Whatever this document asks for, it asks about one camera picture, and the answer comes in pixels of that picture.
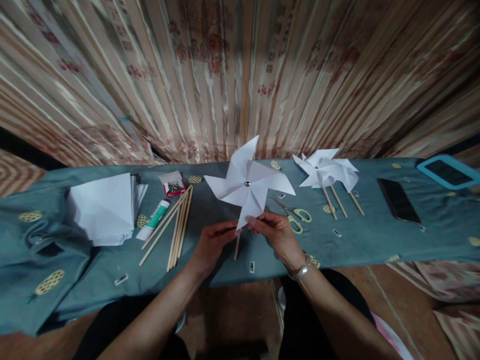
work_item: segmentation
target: scissors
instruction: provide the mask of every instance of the scissors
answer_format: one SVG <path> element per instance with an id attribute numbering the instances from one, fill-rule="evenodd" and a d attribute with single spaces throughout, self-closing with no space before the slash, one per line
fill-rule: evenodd
<path id="1" fill-rule="evenodd" d="M 293 216 L 291 216 L 289 214 L 289 212 L 291 212 L 292 214 L 295 214 L 300 220 L 306 222 L 306 223 L 309 223 L 312 221 L 312 217 L 310 216 L 310 214 L 303 210 L 303 209 L 299 209 L 299 208 L 296 208 L 296 209 L 291 209 L 289 207 L 287 207 L 285 204 L 283 204 L 276 196 L 272 196 L 272 199 L 275 200 L 275 202 L 280 205 L 285 211 L 286 211 L 286 214 L 287 214 L 287 219 L 288 219 L 288 222 L 290 223 L 290 228 L 292 229 L 292 231 L 295 233 L 295 234 L 301 234 L 304 232 L 304 229 L 302 228 L 302 226 L 300 225 L 300 223 L 295 220 L 295 218 Z M 304 217 L 301 213 L 304 212 L 308 218 Z M 294 223 L 296 225 L 296 227 L 298 228 L 298 230 L 295 230 L 294 227 L 292 226 L 292 223 Z"/>

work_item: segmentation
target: paper pinwheel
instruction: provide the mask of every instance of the paper pinwheel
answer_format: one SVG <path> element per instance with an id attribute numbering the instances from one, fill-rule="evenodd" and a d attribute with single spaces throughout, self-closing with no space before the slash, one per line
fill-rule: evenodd
<path id="1" fill-rule="evenodd" d="M 237 229 L 264 212 L 269 189 L 295 195 L 284 173 L 253 161 L 258 141 L 257 135 L 233 153 L 225 179 L 204 176 L 217 199 L 241 206 Z"/>
<path id="2" fill-rule="evenodd" d="M 309 175 L 300 186 L 329 187 L 338 180 L 343 183 L 347 193 L 351 192 L 359 180 L 355 174 L 358 170 L 347 159 L 332 159 L 338 150 L 317 150 L 308 158 L 302 154 L 302 159 L 293 155 L 295 162 Z"/>

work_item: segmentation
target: black phone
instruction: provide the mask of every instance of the black phone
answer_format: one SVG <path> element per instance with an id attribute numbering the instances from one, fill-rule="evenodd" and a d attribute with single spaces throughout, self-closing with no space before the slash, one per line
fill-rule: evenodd
<path id="1" fill-rule="evenodd" d="M 378 182 L 395 218 L 421 224 L 419 216 L 399 182 L 387 179 L 378 179 Z"/>

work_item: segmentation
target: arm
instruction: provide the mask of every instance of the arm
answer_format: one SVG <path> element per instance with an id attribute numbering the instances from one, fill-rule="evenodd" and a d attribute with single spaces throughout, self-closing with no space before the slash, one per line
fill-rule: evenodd
<path id="1" fill-rule="evenodd" d="M 268 238 L 289 273 L 296 274 L 307 265 L 285 216 L 266 211 L 257 219 L 250 218 L 248 228 Z M 401 359 L 368 319 L 316 267 L 308 267 L 299 285 L 339 359 Z"/>
<path id="2" fill-rule="evenodd" d="M 99 359 L 158 359 L 193 295 L 214 269 L 223 247 L 242 231 L 235 231 L 237 223 L 226 221 L 205 227 L 188 264 Z"/>

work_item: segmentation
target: woman's right hand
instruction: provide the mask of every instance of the woman's right hand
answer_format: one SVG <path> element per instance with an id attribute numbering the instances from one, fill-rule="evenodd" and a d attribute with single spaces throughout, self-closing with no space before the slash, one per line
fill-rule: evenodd
<path id="1" fill-rule="evenodd" d="M 295 239 L 286 216 L 265 211 L 257 218 L 248 219 L 248 229 L 266 236 L 290 273 L 298 271 L 306 264 L 305 254 Z"/>

